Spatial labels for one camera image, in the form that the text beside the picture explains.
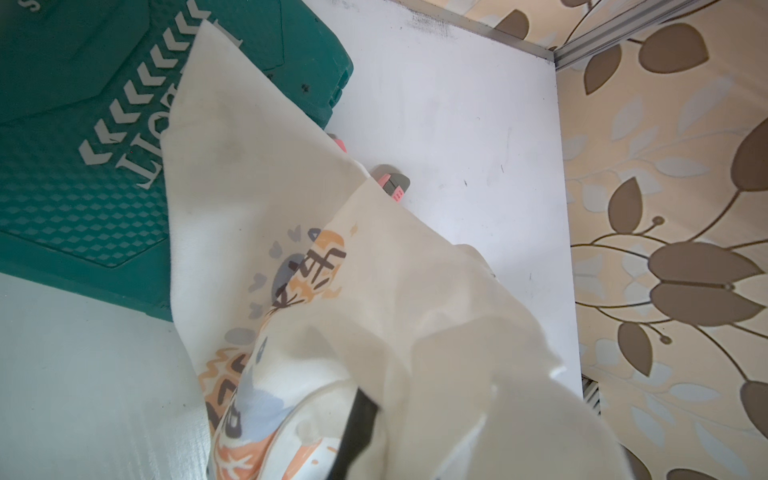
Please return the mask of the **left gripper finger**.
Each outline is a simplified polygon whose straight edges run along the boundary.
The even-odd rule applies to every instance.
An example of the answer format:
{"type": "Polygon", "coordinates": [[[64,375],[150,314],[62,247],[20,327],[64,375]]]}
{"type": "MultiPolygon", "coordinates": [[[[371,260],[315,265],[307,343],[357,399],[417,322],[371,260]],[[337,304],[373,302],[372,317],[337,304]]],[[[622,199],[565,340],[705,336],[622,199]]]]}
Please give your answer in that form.
{"type": "Polygon", "coordinates": [[[378,411],[378,405],[358,389],[327,480],[344,480],[348,477],[352,464],[371,442],[378,411]]]}

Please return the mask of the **white printed tote bag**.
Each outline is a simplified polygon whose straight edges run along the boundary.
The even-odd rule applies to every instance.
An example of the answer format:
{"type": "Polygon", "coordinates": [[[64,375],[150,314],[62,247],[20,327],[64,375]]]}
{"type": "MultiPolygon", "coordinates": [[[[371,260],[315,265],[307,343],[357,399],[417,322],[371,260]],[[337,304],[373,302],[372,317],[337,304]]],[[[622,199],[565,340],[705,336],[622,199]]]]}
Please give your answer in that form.
{"type": "Polygon", "coordinates": [[[171,311],[210,479],[628,479],[627,455],[482,256],[394,201],[202,24],[161,137],[171,311]]]}

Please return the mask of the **pink utility knife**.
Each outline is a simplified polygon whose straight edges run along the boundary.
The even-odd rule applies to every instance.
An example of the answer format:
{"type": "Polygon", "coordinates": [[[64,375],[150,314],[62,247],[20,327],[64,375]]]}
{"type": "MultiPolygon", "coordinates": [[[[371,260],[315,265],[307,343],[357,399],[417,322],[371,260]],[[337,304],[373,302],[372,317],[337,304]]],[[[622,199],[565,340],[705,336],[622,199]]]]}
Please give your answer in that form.
{"type": "Polygon", "coordinates": [[[396,202],[401,202],[411,186],[411,180],[398,168],[381,164],[371,171],[377,184],[396,202]]]}
{"type": "Polygon", "coordinates": [[[327,134],[327,135],[328,135],[328,136],[329,136],[329,137],[330,137],[330,138],[331,138],[331,139],[332,139],[332,140],[333,140],[333,141],[334,141],[334,142],[335,142],[335,143],[336,143],[336,144],[339,146],[339,148],[340,148],[342,151],[344,151],[345,153],[347,152],[347,148],[346,148],[346,146],[345,146],[344,142],[343,142],[341,139],[339,139],[339,138],[338,138],[336,135],[334,135],[334,134],[330,134],[330,133],[329,133],[329,134],[327,134]]]}

